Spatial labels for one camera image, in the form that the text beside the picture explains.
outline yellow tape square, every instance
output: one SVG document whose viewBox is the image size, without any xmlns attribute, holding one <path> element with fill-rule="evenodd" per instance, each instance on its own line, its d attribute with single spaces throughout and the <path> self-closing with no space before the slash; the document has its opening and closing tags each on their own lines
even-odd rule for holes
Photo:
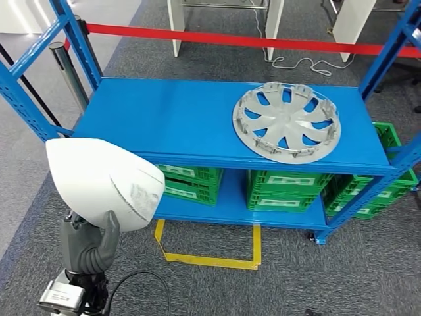
<svg viewBox="0 0 421 316">
<path fill-rule="evenodd" d="M 257 270 L 259 265 L 262 263 L 262 234 L 260 224 L 253 226 L 253 260 L 237 260 L 237 259 L 223 259 L 214 257 L 200 257 L 196 255 L 183 255 L 180 253 L 165 252 L 161 244 L 162 233 L 164 231 L 164 219 L 158 219 L 155 229 L 155 239 L 162 250 L 164 257 L 167 261 L 179 261 L 187 263 L 189 265 L 206 265 L 208 267 L 223 267 L 231 269 L 247 269 Z"/>
</svg>

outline white curved object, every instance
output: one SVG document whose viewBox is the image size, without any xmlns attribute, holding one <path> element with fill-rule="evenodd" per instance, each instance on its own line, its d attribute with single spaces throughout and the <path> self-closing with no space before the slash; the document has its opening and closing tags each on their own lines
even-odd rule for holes
<svg viewBox="0 0 421 316">
<path fill-rule="evenodd" d="M 317 161 L 340 137 L 335 105 L 303 85 L 269 82 L 247 91 L 237 102 L 232 119 L 243 143 L 280 163 Z"/>
<path fill-rule="evenodd" d="M 122 232 L 147 226 L 164 190 L 162 171 L 129 151 L 94 138 L 56 138 L 47 155 L 60 195 L 72 211 L 103 227 L 115 212 Z"/>
</svg>

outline stacked crates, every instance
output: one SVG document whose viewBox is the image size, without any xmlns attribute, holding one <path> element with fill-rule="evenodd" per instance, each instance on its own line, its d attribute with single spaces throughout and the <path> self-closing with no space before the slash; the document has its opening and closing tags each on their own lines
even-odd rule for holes
<svg viewBox="0 0 421 316">
<path fill-rule="evenodd" d="M 331 174 L 248 170 L 247 208 L 305 212 L 331 177 Z"/>
<path fill-rule="evenodd" d="M 373 123 L 383 148 L 400 147 L 395 127 L 391 123 Z M 387 153 L 392 160 L 396 152 Z M 322 197 L 328 216 L 333 216 L 343 206 L 351 201 L 373 178 L 370 176 L 336 175 L 323 191 Z M 369 204 L 360 209 L 354 217 L 358 219 L 371 219 L 385 207 L 389 206 L 404 196 L 417 183 L 413 169 L 393 182 L 391 186 L 373 198 Z"/>
<path fill-rule="evenodd" d="M 156 165 L 165 175 L 165 194 L 216 205 L 223 173 L 220 168 Z"/>
</svg>

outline white table leg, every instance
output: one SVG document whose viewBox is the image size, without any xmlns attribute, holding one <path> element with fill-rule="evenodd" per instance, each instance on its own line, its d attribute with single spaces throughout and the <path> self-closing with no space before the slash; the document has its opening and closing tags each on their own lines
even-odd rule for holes
<svg viewBox="0 0 421 316">
<path fill-rule="evenodd" d="M 266 38 L 277 38 L 284 0 L 270 0 L 266 20 Z M 274 48 L 268 48 L 268 59 L 272 60 Z"/>
<path fill-rule="evenodd" d="M 184 31 L 184 13 L 183 12 L 182 0 L 167 0 L 170 25 L 173 31 Z M 181 41 L 173 39 L 174 55 L 177 57 Z"/>
<path fill-rule="evenodd" d="M 376 0 L 343 0 L 332 32 L 335 41 L 355 44 L 375 4 Z M 343 62 L 349 55 L 340 53 Z"/>
</svg>

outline blue metal shelf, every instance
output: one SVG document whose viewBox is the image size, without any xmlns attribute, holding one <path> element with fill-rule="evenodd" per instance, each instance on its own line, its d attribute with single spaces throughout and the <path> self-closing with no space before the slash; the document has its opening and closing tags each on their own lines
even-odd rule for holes
<svg viewBox="0 0 421 316">
<path fill-rule="evenodd" d="M 305 165 L 269 161 L 244 145 L 232 116 L 260 84 L 104 78 L 74 137 L 100 138 L 154 163 L 297 172 L 387 174 L 393 170 L 357 88 L 313 86 L 338 108 L 340 140 Z"/>
<path fill-rule="evenodd" d="M 250 211 L 246 208 L 245 184 L 245 171 L 227 169 L 220 189 L 217 206 L 164 196 L 155 218 L 221 224 L 260 223 L 264 226 L 313 230 L 327 228 L 320 197 L 304 213 Z"/>
</svg>

